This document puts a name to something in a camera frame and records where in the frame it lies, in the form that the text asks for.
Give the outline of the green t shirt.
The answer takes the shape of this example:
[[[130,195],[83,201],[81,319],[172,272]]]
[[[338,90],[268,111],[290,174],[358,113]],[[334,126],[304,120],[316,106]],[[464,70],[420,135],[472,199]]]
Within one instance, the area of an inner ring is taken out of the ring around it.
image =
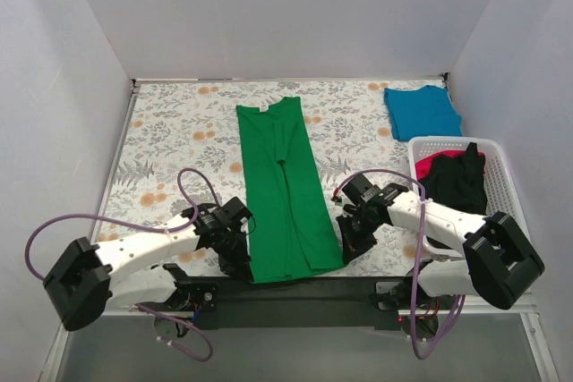
[[[322,275],[343,267],[312,153],[301,100],[238,106],[249,234],[256,284]]]

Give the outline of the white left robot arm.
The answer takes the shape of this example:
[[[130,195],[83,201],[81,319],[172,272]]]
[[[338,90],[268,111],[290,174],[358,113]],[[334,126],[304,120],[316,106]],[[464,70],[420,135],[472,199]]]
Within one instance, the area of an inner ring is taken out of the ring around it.
[[[252,212],[238,198],[188,208],[152,232],[91,244],[72,241],[43,281],[64,328],[87,327],[105,311],[156,303],[168,311],[209,310],[218,287],[194,281],[174,256],[212,249],[223,272],[252,281],[245,228]]]

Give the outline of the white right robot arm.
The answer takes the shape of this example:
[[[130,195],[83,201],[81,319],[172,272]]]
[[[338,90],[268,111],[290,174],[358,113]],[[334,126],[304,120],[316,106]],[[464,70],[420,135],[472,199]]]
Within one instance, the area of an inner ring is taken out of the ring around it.
[[[375,243],[382,226],[408,229],[420,241],[430,238],[453,254],[443,260],[415,257],[413,269],[383,299],[406,300],[425,308],[442,296],[477,296],[500,310],[510,309],[543,274],[545,265],[517,221],[509,214],[468,214],[424,199],[422,190],[389,183],[380,187],[363,174],[334,191],[343,208],[337,218],[343,259],[355,259]]]

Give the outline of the red t shirt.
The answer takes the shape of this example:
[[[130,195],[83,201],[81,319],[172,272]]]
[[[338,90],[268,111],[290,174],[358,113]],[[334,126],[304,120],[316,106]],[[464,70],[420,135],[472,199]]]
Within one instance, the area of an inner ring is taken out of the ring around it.
[[[478,180],[485,174],[483,152],[446,150],[426,157],[415,164],[416,179],[422,184],[431,180]]]

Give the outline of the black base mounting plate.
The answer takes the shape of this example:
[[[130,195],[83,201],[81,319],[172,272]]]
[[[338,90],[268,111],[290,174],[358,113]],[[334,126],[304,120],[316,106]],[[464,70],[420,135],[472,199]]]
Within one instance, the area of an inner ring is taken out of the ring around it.
[[[313,277],[247,284],[212,277],[214,308],[202,309],[201,329],[373,327],[398,330],[411,303],[411,281],[398,277]]]

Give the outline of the floral table cloth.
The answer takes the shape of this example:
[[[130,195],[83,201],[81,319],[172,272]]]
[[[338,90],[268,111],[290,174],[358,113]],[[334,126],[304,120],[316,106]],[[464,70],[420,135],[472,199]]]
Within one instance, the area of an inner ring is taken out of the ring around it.
[[[396,140],[384,96],[405,96],[427,81],[146,82],[107,191],[99,242],[136,225],[163,224],[189,201],[243,197],[244,162],[236,109],[298,97],[321,180],[329,196],[351,173],[373,183],[401,183],[409,173],[405,142]]]

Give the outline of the black t shirt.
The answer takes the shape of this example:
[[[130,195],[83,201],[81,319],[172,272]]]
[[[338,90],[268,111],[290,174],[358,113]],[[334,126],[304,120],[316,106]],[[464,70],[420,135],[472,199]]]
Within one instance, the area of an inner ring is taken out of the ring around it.
[[[471,142],[464,151],[467,151],[467,148],[479,152],[474,142]],[[487,197],[483,186],[484,176],[483,179],[473,181],[431,180],[429,184],[423,184],[427,198],[449,208],[477,215],[486,214]]]

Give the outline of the folded blue t shirt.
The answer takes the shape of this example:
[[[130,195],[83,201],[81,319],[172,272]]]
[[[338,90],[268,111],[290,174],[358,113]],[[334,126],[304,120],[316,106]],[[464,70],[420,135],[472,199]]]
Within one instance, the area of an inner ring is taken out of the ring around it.
[[[449,99],[448,90],[426,85],[416,90],[385,89],[383,99],[389,111],[395,140],[416,137],[461,137],[461,116]]]

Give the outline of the white plastic laundry basket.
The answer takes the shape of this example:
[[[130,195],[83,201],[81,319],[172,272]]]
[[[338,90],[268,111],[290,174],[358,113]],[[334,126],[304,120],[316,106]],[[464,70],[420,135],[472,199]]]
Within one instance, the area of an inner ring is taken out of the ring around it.
[[[407,143],[410,174],[416,178],[415,164],[442,151],[464,151],[474,142],[485,156],[484,191],[487,197],[486,215],[501,211],[511,215],[526,236],[529,236],[526,220],[513,183],[509,164],[501,146],[493,140],[474,137],[428,136],[412,138]]]

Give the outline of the aluminium frame rail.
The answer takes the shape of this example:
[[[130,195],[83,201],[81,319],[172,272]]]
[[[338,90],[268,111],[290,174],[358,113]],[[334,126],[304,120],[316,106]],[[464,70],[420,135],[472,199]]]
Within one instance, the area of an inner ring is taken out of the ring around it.
[[[449,309],[446,309],[446,305],[444,304],[446,300],[445,299],[440,299],[440,309],[438,311],[439,315],[447,315],[449,313]],[[153,303],[151,304],[147,304],[146,306],[149,306],[150,308],[153,308],[155,311],[161,312],[161,313],[165,313],[167,315],[173,315],[173,316],[177,316],[177,317],[190,317],[193,316],[194,313],[194,305],[192,305],[191,308],[189,308],[188,310],[163,310],[160,309],[160,306],[157,305],[153,305]],[[404,315],[408,315],[409,314],[409,308],[404,308],[404,309],[391,309],[388,306],[385,306],[383,304],[379,304],[378,302],[375,302],[375,304],[370,304],[369,305],[370,308],[373,309],[377,309],[377,310],[381,310],[381,311],[386,311],[389,310],[390,312],[395,311],[397,312],[399,315],[404,316]],[[116,308],[116,309],[106,309],[104,310],[104,315],[105,316],[119,316],[119,315],[126,315],[130,312],[135,312],[137,311],[137,307],[135,305],[128,305],[128,306],[124,306],[122,308]],[[536,313],[538,312],[538,306],[535,302],[535,298],[533,297],[533,295],[531,293],[526,293],[524,296],[522,296],[520,299],[518,299],[518,301],[512,306],[511,309],[509,310],[499,310],[497,308],[494,308],[492,305],[488,304],[486,301],[484,301],[481,298],[475,297],[475,296],[469,296],[465,299],[465,303],[463,306],[463,309],[460,311],[460,313],[464,313],[464,314],[521,314],[521,313]]]

